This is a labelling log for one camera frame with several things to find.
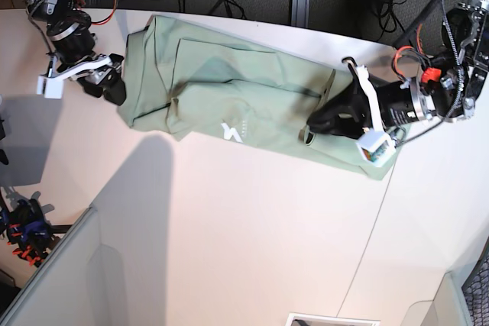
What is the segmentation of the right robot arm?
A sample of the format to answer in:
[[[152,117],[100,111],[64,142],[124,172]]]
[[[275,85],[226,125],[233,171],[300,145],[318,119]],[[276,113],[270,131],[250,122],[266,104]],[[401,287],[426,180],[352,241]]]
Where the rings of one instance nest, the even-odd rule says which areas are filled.
[[[93,21],[83,10],[84,0],[25,0],[29,22],[38,27],[47,47],[47,70],[37,78],[37,94],[60,99],[67,80],[77,82],[87,95],[104,98],[113,105],[125,102],[127,92],[122,79],[122,55],[95,51],[97,36],[93,26],[111,20],[106,16]]]

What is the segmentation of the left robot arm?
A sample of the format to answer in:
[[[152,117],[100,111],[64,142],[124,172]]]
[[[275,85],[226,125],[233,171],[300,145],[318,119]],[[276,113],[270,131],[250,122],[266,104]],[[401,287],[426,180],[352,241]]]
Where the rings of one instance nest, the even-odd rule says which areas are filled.
[[[364,140],[417,121],[465,119],[487,74],[487,62],[478,60],[486,24],[479,12],[455,8],[444,25],[444,53],[428,57],[402,46],[391,61],[417,60],[420,77],[383,82],[352,58],[342,72],[156,16],[128,36],[118,114],[138,131],[214,134],[223,127],[247,142],[282,135]]]

